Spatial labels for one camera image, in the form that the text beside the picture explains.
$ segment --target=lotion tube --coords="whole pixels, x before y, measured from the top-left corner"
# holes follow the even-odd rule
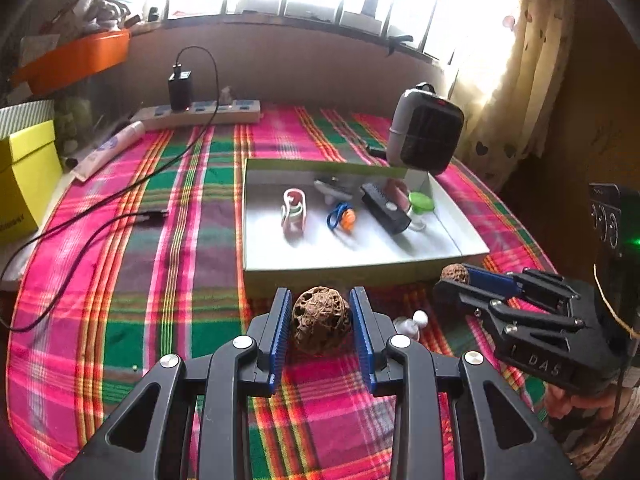
[[[71,170],[71,173],[81,182],[86,182],[113,157],[138,142],[145,134],[145,131],[145,125],[140,121],[126,126],[87,155],[82,162]]]

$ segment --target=curtain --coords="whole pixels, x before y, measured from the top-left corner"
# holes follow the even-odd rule
[[[493,190],[541,156],[568,60],[574,0],[471,0],[450,99],[465,113],[456,156]]]

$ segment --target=wall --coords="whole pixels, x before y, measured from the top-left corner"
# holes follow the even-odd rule
[[[189,44],[216,57],[220,85],[238,97],[269,102],[335,106],[391,117],[400,94],[421,81],[446,94],[441,69],[383,46],[319,30],[283,25],[217,23],[156,30],[132,38],[129,59],[114,84],[131,107],[168,104],[166,80],[178,51]],[[203,52],[187,51],[198,100],[213,97],[212,66]]]
[[[560,272],[593,281],[589,182],[640,189],[640,50],[606,0],[576,0],[574,40],[542,159],[502,196]]]

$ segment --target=white chess piece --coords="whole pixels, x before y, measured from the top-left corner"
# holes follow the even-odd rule
[[[396,332],[405,335],[414,341],[420,340],[420,330],[425,328],[429,323],[429,317],[423,310],[416,310],[413,319],[400,316],[394,320]]]

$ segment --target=finger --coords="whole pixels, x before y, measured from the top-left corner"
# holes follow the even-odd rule
[[[620,407],[618,409],[618,412],[622,412],[628,405],[629,400],[631,399],[631,392],[632,392],[631,388],[625,388],[624,390],[622,390],[622,395],[620,396]],[[613,418],[614,405],[615,405],[615,398],[614,398],[614,402],[610,406],[601,408],[598,411],[598,418],[600,420],[611,420]]]
[[[557,386],[553,386],[552,384],[548,384],[546,386],[546,390],[556,399],[562,399],[566,395],[566,391],[562,388],[558,388]]]
[[[584,410],[591,410],[594,408],[608,408],[613,406],[616,401],[616,389],[607,388],[601,394],[596,397],[580,397],[572,396],[571,403],[576,408],[582,408]]]
[[[558,400],[553,395],[545,396],[544,406],[549,416],[553,418],[563,418],[573,407],[568,398]]]

